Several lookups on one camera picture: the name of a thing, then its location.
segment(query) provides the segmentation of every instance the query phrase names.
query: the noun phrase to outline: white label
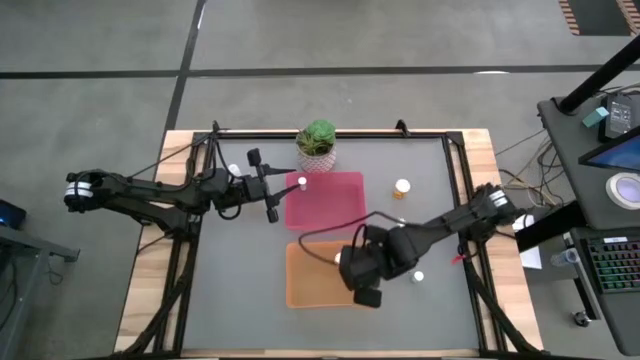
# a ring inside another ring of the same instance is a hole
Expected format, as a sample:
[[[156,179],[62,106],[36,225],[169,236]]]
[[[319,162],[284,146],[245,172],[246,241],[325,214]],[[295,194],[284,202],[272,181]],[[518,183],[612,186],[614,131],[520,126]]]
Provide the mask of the white label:
[[[627,242],[626,237],[617,237],[617,238],[604,238],[605,244],[611,244],[616,242]]]

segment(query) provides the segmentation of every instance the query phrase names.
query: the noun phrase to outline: pink tray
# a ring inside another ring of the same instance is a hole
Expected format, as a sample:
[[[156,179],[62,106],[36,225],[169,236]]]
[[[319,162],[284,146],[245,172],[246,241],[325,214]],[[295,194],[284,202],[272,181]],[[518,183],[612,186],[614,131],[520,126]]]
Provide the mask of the pink tray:
[[[344,224],[367,214],[364,203],[364,180],[359,172],[322,174],[289,173],[287,187],[298,178],[307,178],[307,189],[296,189],[285,197],[287,227],[311,231]],[[353,230],[358,224],[343,230]]]

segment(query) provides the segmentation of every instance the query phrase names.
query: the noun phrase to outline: teal object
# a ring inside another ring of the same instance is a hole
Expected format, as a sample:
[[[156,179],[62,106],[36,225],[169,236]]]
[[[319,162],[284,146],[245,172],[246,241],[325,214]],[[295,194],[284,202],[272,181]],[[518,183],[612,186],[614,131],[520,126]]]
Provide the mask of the teal object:
[[[602,121],[602,119],[606,118],[607,116],[609,116],[609,111],[607,111],[607,109],[601,106],[593,110],[591,114],[587,115],[587,117],[585,117],[582,120],[582,123],[586,127],[592,127],[593,125]]]

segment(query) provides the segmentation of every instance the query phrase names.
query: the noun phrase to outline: wooden table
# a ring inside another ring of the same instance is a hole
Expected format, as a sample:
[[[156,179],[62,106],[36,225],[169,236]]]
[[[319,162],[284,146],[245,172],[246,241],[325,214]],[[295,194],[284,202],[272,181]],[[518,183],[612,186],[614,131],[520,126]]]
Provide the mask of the wooden table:
[[[340,131],[366,131],[366,132],[394,132],[400,130],[338,130]],[[412,133],[419,132],[447,132],[460,131],[463,133],[466,156],[471,172],[473,186],[487,182],[500,183],[498,167],[491,145],[489,131],[486,129],[414,129]],[[229,134],[255,133],[256,130],[226,130]],[[283,130],[261,130],[259,132],[283,132]],[[169,131],[166,134],[161,157],[165,157],[192,142],[194,131]],[[460,157],[455,147],[451,147],[458,191],[462,202],[466,202],[465,186],[462,180],[462,168]],[[185,178],[185,161],[189,156],[186,149],[178,155],[160,164],[156,180],[168,184],[181,184]],[[510,229],[501,229],[503,232],[511,232]],[[144,246],[158,238],[161,232],[156,227],[146,227],[142,231],[140,245]],[[516,242],[508,237],[496,235],[487,243],[487,254],[490,262],[493,282],[496,289],[498,303],[511,319],[515,327],[536,348],[543,349],[542,340],[538,330],[535,313],[531,304],[529,289],[520,262],[520,255]],[[127,295],[120,329],[116,340],[115,350],[123,350],[129,346],[148,324],[149,320],[160,306],[162,294],[167,276],[169,255],[171,253],[171,240],[162,240],[147,248],[135,261],[129,292]],[[476,270],[480,273],[479,264],[475,263]],[[487,344],[489,349],[496,349],[493,325],[489,313],[481,302],[481,313]],[[169,326],[166,334],[167,344],[170,349],[171,339],[175,331],[175,320],[178,304],[174,307],[169,317]],[[190,351],[182,350],[184,357],[288,357],[288,356],[368,356],[368,357],[416,357],[416,356],[474,356],[476,349],[442,350],[442,351],[316,351],[316,350],[207,350]]]

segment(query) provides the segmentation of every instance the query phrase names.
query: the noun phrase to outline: black desk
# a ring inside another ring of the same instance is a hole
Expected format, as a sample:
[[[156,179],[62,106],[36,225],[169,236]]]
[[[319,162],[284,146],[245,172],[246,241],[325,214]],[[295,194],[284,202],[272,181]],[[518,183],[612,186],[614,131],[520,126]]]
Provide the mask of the black desk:
[[[605,191],[607,180],[620,171],[578,164],[581,155],[600,145],[597,127],[586,128],[582,125],[582,119],[599,104],[599,100],[590,99],[573,116],[567,116],[558,111],[552,100],[538,103],[542,124],[558,153],[576,200],[517,232],[521,252],[571,230],[574,237],[578,234],[576,231],[584,233],[594,230],[606,230],[610,237],[640,236],[640,212],[615,205]],[[581,258],[584,259],[584,253],[581,253]],[[587,268],[586,273],[588,284],[581,286],[590,286],[588,290],[593,291],[593,269]],[[618,349],[626,355],[640,355],[640,312],[637,311],[640,293],[599,296],[596,292],[596,299]]]

